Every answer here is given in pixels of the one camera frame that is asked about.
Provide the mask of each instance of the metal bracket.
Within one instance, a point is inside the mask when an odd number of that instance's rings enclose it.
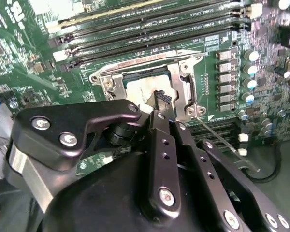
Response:
[[[178,98],[174,104],[176,119],[188,122],[206,113],[205,107],[197,105],[197,89],[194,75],[194,66],[201,62],[205,55],[207,53],[198,51],[174,50],[135,58],[106,65],[94,72],[89,77],[89,80],[93,84],[101,85],[107,100],[125,99],[127,94],[123,84],[124,75],[166,68],[170,72],[172,88],[178,93]],[[157,62],[164,62],[164,64],[155,65]]]

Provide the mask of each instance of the silver screw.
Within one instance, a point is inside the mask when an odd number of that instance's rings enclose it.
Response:
[[[273,226],[275,229],[277,229],[278,228],[278,223],[275,221],[275,219],[269,214],[265,214],[265,216],[266,216],[266,219],[271,224],[271,226]]]
[[[179,127],[182,130],[185,130],[186,129],[186,126],[183,123],[181,123],[181,122],[179,123]]]
[[[18,103],[16,101],[10,101],[9,106],[11,109],[17,109]]]
[[[191,107],[188,107],[186,110],[186,115],[191,116],[194,114],[194,109]]]
[[[287,221],[281,215],[278,215],[278,219],[281,222],[281,224],[283,225],[283,227],[285,227],[286,229],[290,228],[290,226],[287,223]]]
[[[85,169],[87,167],[87,164],[85,163],[80,163],[79,165],[80,169]]]
[[[162,113],[158,113],[158,117],[161,119],[165,119],[165,116]]]
[[[137,108],[136,108],[135,105],[130,104],[130,105],[128,105],[128,108],[129,108],[131,111],[133,111],[133,112],[136,112],[136,111],[137,111]]]
[[[44,131],[50,128],[50,122],[42,117],[35,118],[31,124],[35,129],[38,129],[41,131]]]
[[[174,205],[174,202],[175,202],[174,196],[168,189],[166,189],[166,188],[160,189],[159,196],[160,196],[160,199],[162,200],[162,202],[166,206]]]
[[[60,137],[59,137],[60,142],[65,145],[65,146],[75,146],[77,144],[77,138],[74,134],[66,132],[63,133]]]
[[[230,211],[224,211],[224,218],[233,229],[237,230],[238,228],[240,228],[240,223],[238,222],[236,216],[234,216],[234,214]]]
[[[210,148],[210,149],[213,148],[213,145],[210,142],[206,141],[205,144],[206,144],[206,146],[208,146],[208,148]]]

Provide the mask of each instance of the motherboard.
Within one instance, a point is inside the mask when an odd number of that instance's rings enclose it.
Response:
[[[0,95],[13,115],[123,98],[142,106],[155,90],[196,140],[223,147],[196,118],[244,142],[242,155],[271,136],[290,140],[290,0],[0,0]]]

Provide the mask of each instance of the black cable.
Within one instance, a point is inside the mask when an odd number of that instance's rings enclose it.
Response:
[[[281,143],[278,140],[274,140],[272,146],[274,149],[274,158],[275,158],[275,168],[274,168],[274,171],[272,172],[272,174],[270,174],[269,176],[264,177],[264,178],[254,178],[247,173],[247,169],[242,170],[242,172],[252,182],[258,183],[258,184],[268,183],[268,182],[274,180],[279,175],[280,170],[281,170],[281,161],[282,161],[282,156],[281,156],[281,151],[280,151]]]

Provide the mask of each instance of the black bracket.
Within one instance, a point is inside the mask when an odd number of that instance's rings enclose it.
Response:
[[[87,148],[88,134],[94,134],[91,147],[95,147],[108,125],[134,122],[140,117],[140,110],[128,100],[32,108],[17,114],[11,138],[23,153],[51,169],[65,171],[77,165]],[[76,144],[60,142],[60,136],[66,133],[67,142]]]

